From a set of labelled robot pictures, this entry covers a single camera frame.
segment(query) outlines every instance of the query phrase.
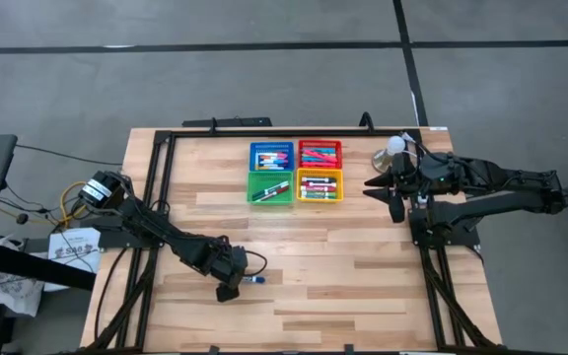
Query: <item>yellow cable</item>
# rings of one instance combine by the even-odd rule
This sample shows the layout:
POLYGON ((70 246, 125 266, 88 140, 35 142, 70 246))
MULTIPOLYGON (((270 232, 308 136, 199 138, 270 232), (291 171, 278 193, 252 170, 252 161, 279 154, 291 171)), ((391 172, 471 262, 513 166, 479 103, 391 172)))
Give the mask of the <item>yellow cable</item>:
POLYGON ((65 188, 63 190, 63 193, 60 194, 60 212, 63 215, 63 219, 58 221, 58 223, 63 223, 65 229, 69 228, 69 221, 71 219, 73 219, 74 217, 78 217, 85 210, 85 206, 82 206, 79 209, 77 209, 71 216, 67 215, 67 210, 65 209, 65 199, 67 198, 67 195, 74 187, 85 184, 87 184, 85 181, 74 182, 70 184, 69 187, 65 188))

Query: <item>black metal frame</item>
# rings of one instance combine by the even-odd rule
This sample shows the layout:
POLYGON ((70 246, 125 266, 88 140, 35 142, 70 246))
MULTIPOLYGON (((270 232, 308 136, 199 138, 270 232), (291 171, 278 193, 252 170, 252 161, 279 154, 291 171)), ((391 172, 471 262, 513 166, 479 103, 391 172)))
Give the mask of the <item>black metal frame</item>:
MULTIPOLYGON (((149 174, 146 179, 145 186, 145 201, 150 204, 152 187, 155 183, 155 171, 157 169, 158 161, 160 159, 161 145, 167 144, 167 155, 165 157, 165 164, 163 167, 159 208, 163 209, 167 202, 168 192, 170 188, 170 177, 173 169, 174 152, 176 149, 177 140, 180 138, 214 138, 214 137, 335 137, 335 136, 355 136, 355 137, 387 137, 398 134, 399 132, 406 131, 416 141, 422 142, 422 135, 419 128, 411 129, 377 129, 374 126, 372 118, 368 113, 364 113, 361 117, 360 128, 353 129, 340 129, 340 128, 326 128, 326 129, 304 129, 304 128, 283 128, 283 129, 217 129, 216 120, 212 119, 212 125, 209 129, 198 129, 194 131, 157 131, 155 134, 155 141, 153 151, 151 154, 151 162, 149 166, 149 174)), ((421 150, 417 150, 418 154, 423 154, 421 150)), ((530 351, 509 350, 503 346, 496 345, 488 340, 480 330, 472 323, 468 315, 462 309, 460 304, 455 298, 455 291, 453 287, 453 280, 451 277, 450 266, 446 255, 445 246, 425 246, 419 245, 416 242, 417 231, 413 233, 413 241, 416 248, 420 250, 420 258, 422 262, 422 270, 424 274, 425 287, 427 290, 427 298, 429 301, 432 326, 435 335, 437 350, 441 352, 453 352, 457 354, 545 354, 530 351), (430 249, 437 252, 438 263, 441 274, 437 272, 431 260, 430 249), (453 334, 455 339, 454 345, 447 344, 444 327, 442 324, 442 317, 440 314, 440 306, 438 303, 437 295, 440 295, 444 302, 447 304, 453 327, 453 334), (475 345, 466 346, 463 338, 464 333, 468 336, 471 342, 475 345)), ((156 264, 158 249, 153 248, 149 254, 149 262, 156 264)), ((137 268, 131 268, 129 275, 136 275, 137 268)), ((137 337, 135 340, 135 347, 143 348, 144 339, 146 335, 147 319, 150 310, 150 301, 152 296, 152 283, 149 284, 143 292, 141 311, 139 322, 137 324, 137 337)), ((344 344, 346 348, 351 348, 350 344, 344 344)), ((303 352, 304 354, 343 354, 343 352, 303 352)), ((352 354, 389 354, 392 352, 351 352, 352 354)), ((207 352, 193 352, 190 354, 204 355, 207 352)), ((281 354, 281 352, 254 352, 253 355, 258 354, 281 354)))

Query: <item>gray floor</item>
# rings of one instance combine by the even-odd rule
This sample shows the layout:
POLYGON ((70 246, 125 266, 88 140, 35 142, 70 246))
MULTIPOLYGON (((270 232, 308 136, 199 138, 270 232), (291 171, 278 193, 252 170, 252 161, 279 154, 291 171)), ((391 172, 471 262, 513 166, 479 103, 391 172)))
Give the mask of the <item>gray floor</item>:
MULTIPOLYGON (((403 1, 413 40, 568 39, 567 0, 403 1)), ((0 0, 0 46, 398 39, 391 1, 0 0)), ((557 169, 568 183, 568 48, 420 49, 431 125, 459 154, 505 167, 557 169)), ((119 161, 128 131, 211 116, 277 125, 412 125, 399 49, 0 55, 0 133, 119 161)), ((9 183, 55 205, 98 167, 18 151, 9 183)), ((507 345, 568 352, 568 210, 513 213, 479 227, 507 345)), ((0 234, 42 237, 0 215, 0 234)), ((26 354, 74 349, 89 294, 46 296, 16 328, 26 354)))

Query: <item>wooden tabletop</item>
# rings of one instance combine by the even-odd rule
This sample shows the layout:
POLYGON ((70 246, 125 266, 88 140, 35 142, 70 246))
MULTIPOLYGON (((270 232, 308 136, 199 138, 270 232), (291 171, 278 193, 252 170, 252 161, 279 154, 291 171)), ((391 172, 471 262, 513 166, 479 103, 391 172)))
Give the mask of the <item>wooden tabletop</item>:
MULTIPOLYGON (((123 172, 143 194, 156 129, 133 129, 123 172)), ((446 130, 422 128, 432 151, 451 151, 446 130)), ((385 204, 363 195, 377 175, 372 154, 387 138, 334 137, 343 146, 344 200, 252 206, 246 201, 249 142, 291 139, 180 138, 169 202, 180 229, 227 235, 233 245, 264 254, 266 284, 242 284, 241 297, 216 302, 217 281, 181 264, 168 247, 160 252, 145 351, 432 350, 424 277, 407 223, 391 221, 385 204)), ((297 139, 292 139, 297 146, 297 139)), ((160 156, 155 194, 165 151, 160 156)), ((452 200, 461 201, 462 196, 452 200)), ((103 254, 81 345, 93 341, 98 300, 117 250, 103 254)), ((480 260, 467 248, 448 248, 458 301, 482 332, 500 341, 480 260)), ((101 311, 101 330, 122 303, 131 251, 118 264, 101 311)), ((248 270, 261 261, 251 255, 248 270)), ((147 259, 144 254, 142 265, 147 259)), ((446 338, 448 310, 441 301, 446 338)), ((139 304, 129 324, 134 343, 139 304)))

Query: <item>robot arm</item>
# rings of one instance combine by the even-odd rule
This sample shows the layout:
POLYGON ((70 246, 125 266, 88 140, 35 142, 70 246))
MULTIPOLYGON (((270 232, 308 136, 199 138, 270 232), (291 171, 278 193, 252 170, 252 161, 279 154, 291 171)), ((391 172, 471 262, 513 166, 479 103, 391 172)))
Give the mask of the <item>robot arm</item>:
POLYGON ((381 187, 363 192, 388 204, 394 222, 404 220, 404 198, 428 201, 431 227, 452 228, 461 220, 515 210, 555 214, 566 207, 555 171, 502 169, 492 162, 457 157, 452 153, 427 153, 417 166, 407 154, 396 154, 387 172, 365 184, 381 187), (460 204, 433 201, 434 195, 460 191, 481 197, 460 204), (500 191, 513 193, 488 196, 500 191))
POLYGON ((79 197, 90 211, 119 216, 121 228, 133 236, 168 244, 182 263, 220 280, 216 290, 219 302, 239 296, 238 285, 248 264, 247 252, 243 247, 232 247, 226 236, 214 238, 183 232, 135 197, 130 179, 117 173, 97 172, 79 197))

